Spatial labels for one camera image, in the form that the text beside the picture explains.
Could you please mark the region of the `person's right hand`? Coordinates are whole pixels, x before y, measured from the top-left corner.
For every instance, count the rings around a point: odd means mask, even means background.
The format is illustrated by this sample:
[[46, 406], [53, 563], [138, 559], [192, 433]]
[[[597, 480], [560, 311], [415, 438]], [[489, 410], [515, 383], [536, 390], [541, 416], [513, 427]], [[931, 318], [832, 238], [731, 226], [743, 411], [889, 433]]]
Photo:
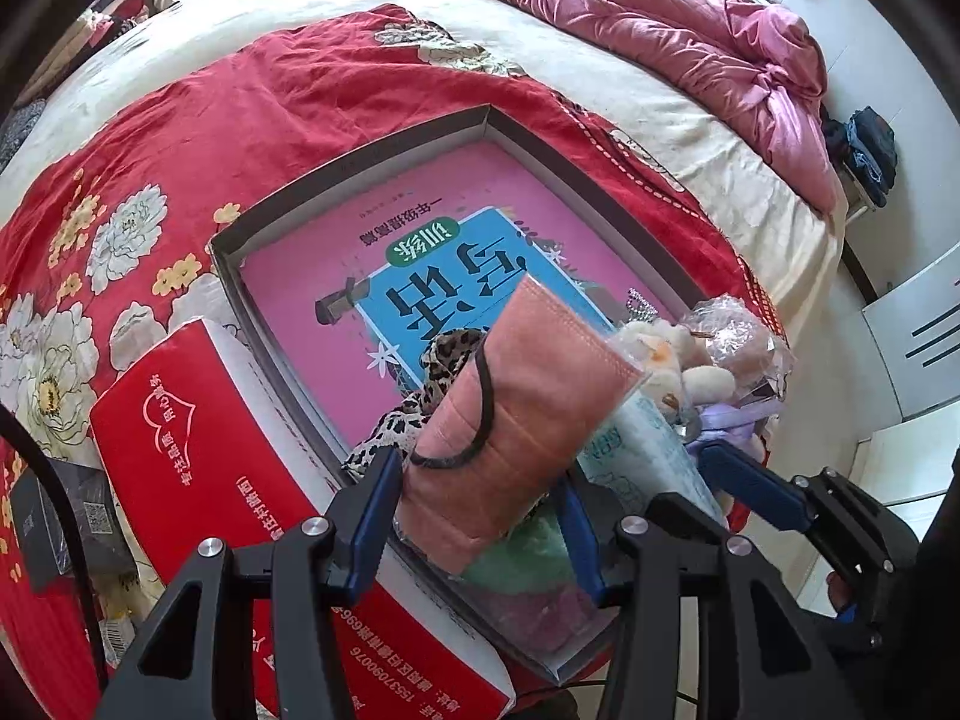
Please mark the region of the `person's right hand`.
[[853, 604], [850, 587], [836, 572], [830, 572], [825, 583], [827, 583], [828, 601], [833, 611], [836, 614], [843, 614]]

